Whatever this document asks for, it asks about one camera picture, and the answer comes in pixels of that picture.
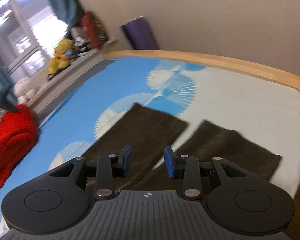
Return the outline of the blue patterned bed sheet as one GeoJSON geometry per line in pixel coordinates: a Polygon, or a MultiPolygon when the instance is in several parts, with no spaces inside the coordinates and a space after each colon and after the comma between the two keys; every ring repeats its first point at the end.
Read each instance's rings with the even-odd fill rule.
{"type": "Polygon", "coordinates": [[[300,184],[300,93],[222,69],[141,57],[97,64],[40,126],[38,143],[0,189],[0,238],[7,232],[1,202],[13,188],[82,155],[139,103],[187,122],[174,150],[203,120],[233,129],[281,156],[271,182],[295,196],[300,184]]]}

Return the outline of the dark brown corduroy pants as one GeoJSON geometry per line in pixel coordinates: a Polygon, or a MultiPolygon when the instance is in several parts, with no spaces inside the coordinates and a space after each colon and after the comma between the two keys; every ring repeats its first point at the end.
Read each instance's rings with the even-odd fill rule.
{"type": "MultiPolygon", "coordinates": [[[[118,154],[131,145],[133,161],[128,176],[114,179],[115,190],[178,190],[182,185],[180,179],[169,178],[164,165],[156,169],[153,166],[162,158],[164,148],[172,145],[186,128],[185,121],[135,103],[83,157],[92,162],[106,154],[118,154]]],[[[221,157],[267,181],[281,161],[281,156],[245,139],[237,131],[207,120],[199,124],[176,154],[187,154],[204,162],[221,157]]]]}

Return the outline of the red patterned cushion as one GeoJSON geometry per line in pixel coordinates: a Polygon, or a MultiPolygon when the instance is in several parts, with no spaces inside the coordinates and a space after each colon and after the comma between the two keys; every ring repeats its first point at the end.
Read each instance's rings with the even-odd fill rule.
{"type": "Polygon", "coordinates": [[[101,49],[109,40],[105,26],[93,12],[86,12],[81,18],[80,24],[87,39],[90,40],[91,48],[101,49]]]}

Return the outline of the teal shark plush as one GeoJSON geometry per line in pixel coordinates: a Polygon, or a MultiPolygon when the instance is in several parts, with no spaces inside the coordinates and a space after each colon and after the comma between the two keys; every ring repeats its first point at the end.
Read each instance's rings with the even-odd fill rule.
{"type": "Polygon", "coordinates": [[[8,101],[7,96],[12,88],[12,85],[5,85],[0,90],[0,109],[4,109],[6,111],[18,112],[19,109],[13,105],[10,101],[8,101]]]}

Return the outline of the red folded blanket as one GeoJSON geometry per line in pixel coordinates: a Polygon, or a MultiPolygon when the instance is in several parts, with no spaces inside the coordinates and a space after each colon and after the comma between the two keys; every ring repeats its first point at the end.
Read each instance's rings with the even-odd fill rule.
{"type": "Polygon", "coordinates": [[[0,188],[14,167],[35,146],[39,132],[26,105],[17,105],[19,111],[7,112],[0,124],[0,188]]]}

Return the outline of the yellow bear plush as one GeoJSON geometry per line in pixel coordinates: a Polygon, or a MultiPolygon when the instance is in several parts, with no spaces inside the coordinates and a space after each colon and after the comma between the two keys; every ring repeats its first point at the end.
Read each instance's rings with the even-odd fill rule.
{"type": "Polygon", "coordinates": [[[53,58],[47,63],[47,79],[51,80],[55,75],[70,66],[73,54],[74,40],[64,38],[59,41],[54,49],[53,58]]]}

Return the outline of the white plush toy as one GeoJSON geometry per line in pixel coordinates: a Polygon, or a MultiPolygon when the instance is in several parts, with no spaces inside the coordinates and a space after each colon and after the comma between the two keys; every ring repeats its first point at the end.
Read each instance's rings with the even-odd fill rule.
{"type": "Polygon", "coordinates": [[[23,77],[13,87],[14,96],[17,98],[18,104],[26,105],[34,98],[38,87],[31,82],[30,77],[23,77]]]}

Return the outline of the window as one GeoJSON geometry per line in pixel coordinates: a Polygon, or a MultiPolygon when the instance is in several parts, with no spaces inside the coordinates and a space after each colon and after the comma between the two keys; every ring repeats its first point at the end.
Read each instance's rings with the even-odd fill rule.
{"type": "Polygon", "coordinates": [[[17,82],[36,74],[67,28],[48,0],[0,0],[0,61],[7,75],[17,82]]]}

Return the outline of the blue curtain right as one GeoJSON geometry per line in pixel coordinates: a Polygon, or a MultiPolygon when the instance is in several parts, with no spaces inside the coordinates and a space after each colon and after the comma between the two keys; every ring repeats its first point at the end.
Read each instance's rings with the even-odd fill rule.
{"type": "Polygon", "coordinates": [[[79,0],[48,0],[59,20],[68,25],[67,32],[79,25],[85,12],[79,0]]]}

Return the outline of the wooden bed frame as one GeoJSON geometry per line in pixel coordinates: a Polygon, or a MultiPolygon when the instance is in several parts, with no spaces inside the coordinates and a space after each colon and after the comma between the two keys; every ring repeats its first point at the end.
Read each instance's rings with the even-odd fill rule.
{"type": "Polygon", "coordinates": [[[104,57],[146,57],[161,60],[173,60],[187,63],[203,64],[205,66],[228,70],[253,76],[262,80],[278,83],[300,92],[300,76],[269,67],[264,64],[234,59],[230,57],[192,53],[186,51],[166,51],[166,50],[119,50],[105,53],[104,57]]]}

